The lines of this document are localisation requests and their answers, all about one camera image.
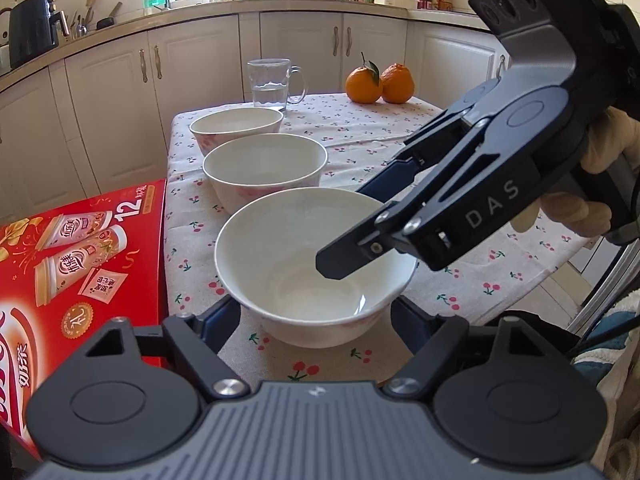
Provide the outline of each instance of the cherry print tablecloth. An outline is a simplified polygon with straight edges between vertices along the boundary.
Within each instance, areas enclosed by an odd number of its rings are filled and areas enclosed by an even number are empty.
[[[166,188],[164,264],[170,314],[199,314],[225,294],[216,275],[216,236],[229,218],[202,172],[189,124],[212,110],[178,115],[172,127]],[[439,110],[417,98],[404,105],[351,103],[344,94],[312,95],[290,107],[281,132],[309,136],[329,152],[321,186],[355,190],[382,169],[402,140]],[[516,234],[503,227],[454,265],[431,272],[420,264],[404,294],[430,314],[457,314],[482,324],[507,309],[567,261],[585,240],[540,216]],[[386,380],[410,357],[389,315],[346,345],[311,350],[263,331],[244,308],[240,326],[220,352],[241,377]]]

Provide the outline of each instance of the orange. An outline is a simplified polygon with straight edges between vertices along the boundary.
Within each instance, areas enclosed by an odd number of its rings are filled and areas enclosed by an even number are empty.
[[[380,76],[382,81],[382,98],[395,105],[401,105],[414,96],[414,79],[404,65],[393,63]]]
[[[360,66],[347,77],[344,90],[354,103],[369,105],[375,103],[382,95],[382,81],[375,83],[376,73],[365,66]]]

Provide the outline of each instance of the cabinet handle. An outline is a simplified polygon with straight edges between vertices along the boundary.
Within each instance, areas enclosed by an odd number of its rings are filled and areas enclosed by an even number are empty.
[[[158,46],[154,47],[156,53],[156,72],[158,72],[158,79],[162,79],[162,65],[160,64],[160,53],[158,52]]]
[[[347,45],[347,57],[351,55],[351,46],[353,45],[353,40],[351,39],[351,27],[347,27],[347,37],[349,38],[349,43]]]
[[[149,81],[149,79],[146,78],[146,61],[144,48],[140,49],[140,70],[142,70],[142,81],[146,83],[147,81]]]
[[[338,55],[338,27],[334,27],[334,57]]]
[[[500,55],[500,63],[498,63],[498,68],[495,70],[496,79],[502,78],[502,69],[504,67],[504,63],[507,61],[507,58],[504,57],[504,54]]]

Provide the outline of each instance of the finger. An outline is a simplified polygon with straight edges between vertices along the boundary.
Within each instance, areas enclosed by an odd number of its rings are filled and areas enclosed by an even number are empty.
[[[577,222],[589,214],[589,206],[570,193],[549,193],[540,197],[540,207],[553,222]]]
[[[587,202],[589,214],[583,220],[564,222],[574,233],[584,238],[603,235],[611,229],[611,209],[602,202]]]
[[[589,143],[580,165],[587,173],[605,171],[621,153],[633,168],[640,166],[640,124],[609,107],[588,129]]]
[[[533,224],[536,223],[539,211],[540,199],[537,199],[511,219],[511,227],[513,227],[513,230],[517,233],[528,231],[533,227]]]

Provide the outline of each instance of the red box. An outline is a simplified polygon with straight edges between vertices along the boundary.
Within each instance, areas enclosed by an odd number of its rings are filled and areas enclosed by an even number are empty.
[[[0,227],[0,423],[35,456],[24,413],[47,376],[112,317],[139,326],[166,316],[164,186],[122,189]]]

